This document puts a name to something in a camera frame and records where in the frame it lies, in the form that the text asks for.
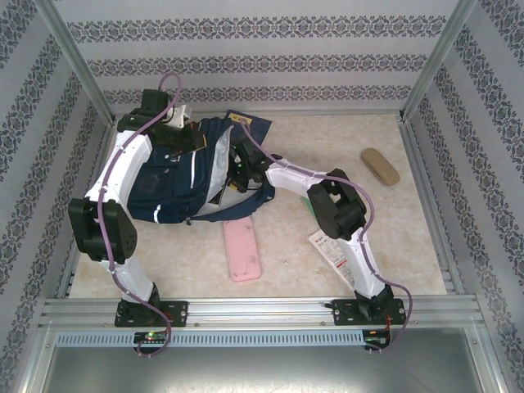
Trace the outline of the aluminium side rail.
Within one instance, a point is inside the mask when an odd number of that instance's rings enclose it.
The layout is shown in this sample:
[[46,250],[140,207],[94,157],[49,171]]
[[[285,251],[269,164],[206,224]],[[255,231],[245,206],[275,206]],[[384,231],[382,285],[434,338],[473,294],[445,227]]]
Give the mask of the aluminium side rail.
[[436,199],[433,195],[431,184],[422,161],[422,156],[418,150],[413,131],[410,128],[410,125],[402,120],[398,122],[398,125],[413,175],[413,181],[415,182],[422,211],[427,222],[432,245],[445,282],[446,291],[450,295],[464,295],[466,294],[466,291],[459,277],[453,252],[445,234],[444,225],[440,219]]
[[[110,155],[115,138],[115,127],[116,121],[113,120],[106,126],[103,138],[100,140],[100,144],[97,150],[96,161],[90,169],[90,176],[87,186],[80,192],[80,196],[83,197],[87,191],[89,191],[95,182],[98,180],[100,173],[105,167],[107,157]],[[64,299],[70,295],[70,290],[73,285],[75,278],[75,271],[82,253],[79,251],[76,240],[74,237],[71,239],[70,252],[68,259],[65,262],[64,270],[61,275],[60,285],[56,289],[56,298]]]

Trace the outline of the pink pencil case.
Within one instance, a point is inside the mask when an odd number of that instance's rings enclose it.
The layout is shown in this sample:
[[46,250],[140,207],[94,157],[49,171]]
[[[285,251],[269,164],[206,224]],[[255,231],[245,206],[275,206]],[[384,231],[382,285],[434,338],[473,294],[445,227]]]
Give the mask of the pink pencil case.
[[230,278],[234,282],[259,279],[262,268],[251,217],[226,221],[224,237]]

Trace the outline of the white red stationery package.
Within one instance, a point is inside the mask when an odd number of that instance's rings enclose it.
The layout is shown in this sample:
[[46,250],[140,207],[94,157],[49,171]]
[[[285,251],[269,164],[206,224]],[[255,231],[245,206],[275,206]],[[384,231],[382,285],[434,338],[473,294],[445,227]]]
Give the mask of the white red stationery package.
[[353,291],[355,280],[347,258],[335,239],[331,239],[321,229],[307,237],[311,245],[322,256],[327,265]]

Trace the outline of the aluminium mounting rail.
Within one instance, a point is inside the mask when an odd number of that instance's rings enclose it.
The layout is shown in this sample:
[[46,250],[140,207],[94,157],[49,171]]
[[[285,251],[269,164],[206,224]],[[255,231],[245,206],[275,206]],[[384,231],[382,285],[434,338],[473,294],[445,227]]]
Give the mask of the aluminium mounting rail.
[[[284,329],[332,327],[326,297],[190,299],[186,328]],[[39,328],[98,330],[112,328],[117,299],[51,299],[44,303]],[[486,324],[474,295],[416,296],[411,328],[468,328]]]

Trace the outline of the navy blue student backpack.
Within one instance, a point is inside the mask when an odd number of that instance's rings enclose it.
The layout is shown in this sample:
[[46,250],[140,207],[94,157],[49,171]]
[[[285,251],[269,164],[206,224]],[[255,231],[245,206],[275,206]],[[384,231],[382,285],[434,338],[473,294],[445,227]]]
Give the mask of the navy blue student backpack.
[[201,120],[197,129],[206,137],[207,146],[176,158],[165,147],[153,147],[129,194],[127,207],[132,217],[156,224],[230,221],[248,217],[274,199],[275,187],[264,181],[232,206],[203,211],[230,179],[232,128],[231,120],[219,117]]

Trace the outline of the aluminium frame post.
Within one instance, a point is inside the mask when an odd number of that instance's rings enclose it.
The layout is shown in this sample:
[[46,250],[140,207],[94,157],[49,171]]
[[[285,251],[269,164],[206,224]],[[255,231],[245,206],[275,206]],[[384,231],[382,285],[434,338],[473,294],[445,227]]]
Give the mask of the aluminium frame post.
[[411,92],[400,110],[400,118],[402,121],[409,120],[413,117],[417,110],[419,102],[423,99],[424,94],[429,89],[429,86],[435,77],[441,64],[453,47],[454,40],[457,38],[462,27],[466,23],[472,9],[476,6],[478,0],[458,0],[451,16],[445,24],[440,37],[438,38],[435,47],[432,49],[427,62],[422,68],[421,74],[418,76]]
[[465,329],[482,393],[511,393],[506,374],[495,353],[486,327],[473,325]]
[[79,46],[75,42],[67,24],[61,17],[53,0],[33,0],[50,32],[57,41],[71,68],[79,78],[97,113],[108,123],[112,123],[115,115],[97,83],[88,63],[84,59]]
[[54,328],[53,321],[38,326],[14,393],[43,393],[56,346],[57,333]]

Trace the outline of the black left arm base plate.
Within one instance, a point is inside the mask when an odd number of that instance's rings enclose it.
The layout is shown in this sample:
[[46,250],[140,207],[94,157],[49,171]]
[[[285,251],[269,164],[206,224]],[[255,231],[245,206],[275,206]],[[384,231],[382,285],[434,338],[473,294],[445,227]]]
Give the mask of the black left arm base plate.
[[[187,323],[188,303],[186,301],[162,300],[160,312],[175,328],[183,328]],[[165,328],[167,322],[157,312],[143,304],[121,300],[117,306],[114,325],[118,328]]]

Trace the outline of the dark blue book yellow label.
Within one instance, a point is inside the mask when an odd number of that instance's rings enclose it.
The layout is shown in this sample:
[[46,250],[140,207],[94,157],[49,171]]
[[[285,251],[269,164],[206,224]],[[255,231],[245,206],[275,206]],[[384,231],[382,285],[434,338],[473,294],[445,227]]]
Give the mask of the dark blue book yellow label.
[[271,120],[262,119],[254,115],[248,115],[234,110],[228,110],[226,112],[226,118],[229,118],[234,124],[231,131],[231,141],[237,141],[245,135],[242,129],[242,123],[246,123],[250,126],[252,137],[259,144],[262,144],[272,125]]

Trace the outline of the grey metal sheet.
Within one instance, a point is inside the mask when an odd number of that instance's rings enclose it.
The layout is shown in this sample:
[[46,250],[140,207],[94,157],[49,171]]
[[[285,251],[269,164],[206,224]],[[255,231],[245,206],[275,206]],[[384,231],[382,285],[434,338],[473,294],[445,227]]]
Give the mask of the grey metal sheet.
[[486,393],[464,353],[368,355],[355,347],[60,348],[43,393]]

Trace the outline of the small control circuit board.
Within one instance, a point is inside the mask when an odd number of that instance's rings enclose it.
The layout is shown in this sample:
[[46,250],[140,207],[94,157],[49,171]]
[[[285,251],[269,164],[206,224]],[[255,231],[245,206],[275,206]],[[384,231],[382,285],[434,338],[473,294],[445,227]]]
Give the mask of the small control circuit board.
[[149,331],[149,332],[135,332],[133,337],[133,343],[138,344],[154,344],[163,345],[167,339],[166,331]]
[[364,330],[363,337],[367,350],[383,350],[391,343],[391,329],[386,327],[381,330]]

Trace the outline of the tan glasses case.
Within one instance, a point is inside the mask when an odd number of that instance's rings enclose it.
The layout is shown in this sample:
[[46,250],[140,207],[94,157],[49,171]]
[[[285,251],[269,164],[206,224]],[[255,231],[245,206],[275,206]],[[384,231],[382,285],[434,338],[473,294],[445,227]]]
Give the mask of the tan glasses case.
[[391,187],[400,181],[397,169],[377,149],[362,150],[360,159],[381,184]]

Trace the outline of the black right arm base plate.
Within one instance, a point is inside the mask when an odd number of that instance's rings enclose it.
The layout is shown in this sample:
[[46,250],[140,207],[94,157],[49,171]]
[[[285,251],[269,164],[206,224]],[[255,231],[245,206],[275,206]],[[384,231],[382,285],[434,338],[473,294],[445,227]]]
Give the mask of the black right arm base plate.
[[332,311],[332,317],[336,326],[357,325],[403,325],[407,311],[401,299],[393,299],[390,304],[378,316],[367,318],[359,310],[359,302],[356,299],[332,300],[324,305]]

